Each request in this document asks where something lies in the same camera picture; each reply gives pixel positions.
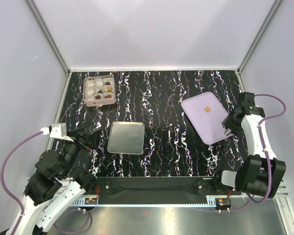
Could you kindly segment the metal tongs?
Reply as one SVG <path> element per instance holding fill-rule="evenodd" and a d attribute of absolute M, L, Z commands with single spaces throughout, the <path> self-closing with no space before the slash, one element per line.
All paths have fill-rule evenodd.
<path fill-rule="evenodd" d="M 224 135 L 225 135 L 225 136 L 230 136 L 231 134 L 232 134 L 232 130 L 229 129 L 229 128 L 225 128 L 225 130 L 224 130 Z"/>

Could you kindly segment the silver metal box lid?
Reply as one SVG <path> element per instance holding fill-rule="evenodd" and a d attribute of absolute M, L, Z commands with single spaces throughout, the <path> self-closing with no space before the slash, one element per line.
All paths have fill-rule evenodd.
<path fill-rule="evenodd" d="M 144 150 L 145 125 L 142 122 L 115 121 L 111 125 L 107 151 L 140 155 Z"/>

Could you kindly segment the pink chocolate box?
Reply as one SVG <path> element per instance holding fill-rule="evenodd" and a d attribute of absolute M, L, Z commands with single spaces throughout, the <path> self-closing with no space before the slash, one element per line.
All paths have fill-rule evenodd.
<path fill-rule="evenodd" d="M 87 107 L 116 103 L 116 85 L 113 75 L 85 78 L 83 102 Z"/>

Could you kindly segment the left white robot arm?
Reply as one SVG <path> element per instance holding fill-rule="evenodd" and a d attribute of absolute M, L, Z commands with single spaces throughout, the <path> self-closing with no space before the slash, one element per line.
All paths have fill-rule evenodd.
<path fill-rule="evenodd" d="M 39 135 L 64 142 L 63 150 L 46 150 L 35 164 L 35 173 L 30 177 L 22 200 L 6 186 L 4 169 L 11 155 L 24 143 Z M 100 131 L 87 133 L 84 128 L 67 131 L 66 124 L 54 123 L 43 127 L 17 144 L 5 157 L 0 169 L 3 190 L 20 206 L 12 226 L 2 231 L 3 235 L 46 235 L 63 212 L 80 196 L 99 193 L 96 177 L 83 167 L 73 168 L 81 150 L 92 151 L 98 144 Z"/>

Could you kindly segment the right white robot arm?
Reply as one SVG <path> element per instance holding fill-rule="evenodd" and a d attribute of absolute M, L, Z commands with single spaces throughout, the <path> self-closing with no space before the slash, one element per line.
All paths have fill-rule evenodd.
<path fill-rule="evenodd" d="M 244 133 L 248 157 L 237 172 L 222 170 L 213 181 L 213 190 L 224 194 L 230 188 L 245 193 L 251 201 L 255 196 L 262 203 L 273 198 L 286 172 L 284 161 L 277 159 L 266 132 L 266 121 L 281 114 L 266 116 L 263 108 L 255 103 L 254 93 L 243 92 L 238 96 L 237 106 L 223 120 L 224 134 Z"/>

